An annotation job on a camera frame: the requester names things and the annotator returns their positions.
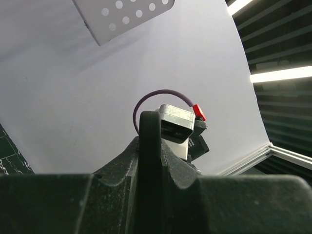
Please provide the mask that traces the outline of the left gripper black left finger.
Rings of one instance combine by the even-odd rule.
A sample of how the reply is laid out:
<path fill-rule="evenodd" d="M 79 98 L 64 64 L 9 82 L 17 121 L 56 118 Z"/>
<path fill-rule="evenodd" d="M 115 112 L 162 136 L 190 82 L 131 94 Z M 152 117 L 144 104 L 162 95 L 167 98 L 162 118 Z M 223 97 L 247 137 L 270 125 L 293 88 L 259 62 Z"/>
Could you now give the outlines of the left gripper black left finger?
<path fill-rule="evenodd" d="M 2 175 L 3 234 L 132 234 L 138 138 L 92 174 Z"/>

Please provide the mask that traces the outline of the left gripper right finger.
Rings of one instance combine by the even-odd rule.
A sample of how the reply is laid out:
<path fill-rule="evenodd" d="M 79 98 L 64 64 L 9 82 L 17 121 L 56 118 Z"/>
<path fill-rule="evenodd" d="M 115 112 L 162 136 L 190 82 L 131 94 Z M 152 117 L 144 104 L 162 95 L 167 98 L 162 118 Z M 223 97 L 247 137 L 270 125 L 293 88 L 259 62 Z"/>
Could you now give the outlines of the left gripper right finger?
<path fill-rule="evenodd" d="M 161 144 L 165 234 L 309 234 L 312 188 L 294 175 L 207 176 Z"/>

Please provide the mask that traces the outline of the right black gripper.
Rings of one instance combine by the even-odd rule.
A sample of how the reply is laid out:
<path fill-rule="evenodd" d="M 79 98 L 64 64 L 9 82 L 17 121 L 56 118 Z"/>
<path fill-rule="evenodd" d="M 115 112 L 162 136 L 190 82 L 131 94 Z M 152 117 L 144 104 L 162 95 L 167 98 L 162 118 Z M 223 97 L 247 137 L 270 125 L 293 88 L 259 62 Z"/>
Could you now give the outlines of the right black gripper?
<path fill-rule="evenodd" d="M 199 173 L 201 173 L 201 171 L 193 164 L 193 161 L 203 156 L 210 150 L 202 136 L 202 133 L 207 128 L 208 125 L 203 119 L 195 119 L 194 130 L 188 140 L 187 163 Z"/>

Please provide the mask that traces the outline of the ceiling light strip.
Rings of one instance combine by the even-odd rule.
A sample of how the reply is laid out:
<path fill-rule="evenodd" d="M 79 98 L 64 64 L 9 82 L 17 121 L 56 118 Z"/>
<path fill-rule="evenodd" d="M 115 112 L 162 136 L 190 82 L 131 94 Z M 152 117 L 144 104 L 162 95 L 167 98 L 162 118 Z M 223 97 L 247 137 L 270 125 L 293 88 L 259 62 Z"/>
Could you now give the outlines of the ceiling light strip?
<path fill-rule="evenodd" d="M 308 78 L 311 76 L 312 76 L 312 67 L 304 66 L 250 75 L 250 80 L 252 83 L 262 83 L 262 82 L 271 82 L 298 78 Z"/>

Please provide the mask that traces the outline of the perforated grey board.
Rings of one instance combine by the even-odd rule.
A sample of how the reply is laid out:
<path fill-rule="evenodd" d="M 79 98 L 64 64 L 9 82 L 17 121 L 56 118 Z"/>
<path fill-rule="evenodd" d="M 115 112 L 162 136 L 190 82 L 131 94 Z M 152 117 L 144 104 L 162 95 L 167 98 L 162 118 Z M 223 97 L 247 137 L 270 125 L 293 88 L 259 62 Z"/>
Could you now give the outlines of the perforated grey board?
<path fill-rule="evenodd" d="M 95 42 L 102 46 L 169 11 L 175 0 L 73 1 Z"/>

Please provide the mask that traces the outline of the aluminium frame rail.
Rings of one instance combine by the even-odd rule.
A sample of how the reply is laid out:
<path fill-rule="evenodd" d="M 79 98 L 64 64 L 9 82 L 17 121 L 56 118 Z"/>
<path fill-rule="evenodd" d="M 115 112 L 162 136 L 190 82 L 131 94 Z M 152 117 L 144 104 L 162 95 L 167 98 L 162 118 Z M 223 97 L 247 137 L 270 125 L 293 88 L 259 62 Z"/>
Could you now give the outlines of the aluminium frame rail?
<path fill-rule="evenodd" d="M 235 176 L 244 173 L 250 168 L 254 168 L 258 164 L 261 164 L 262 161 L 265 161 L 269 158 L 273 157 L 279 158 L 283 161 L 289 162 L 292 166 L 300 166 L 307 170 L 312 169 L 312 158 L 295 153 L 277 146 L 270 144 L 265 145 L 259 150 L 253 152 L 252 154 L 246 156 L 243 159 L 235 162 L 231 166 L 226 167 L 222 171 L 218 172 L 218 176 Z"/>

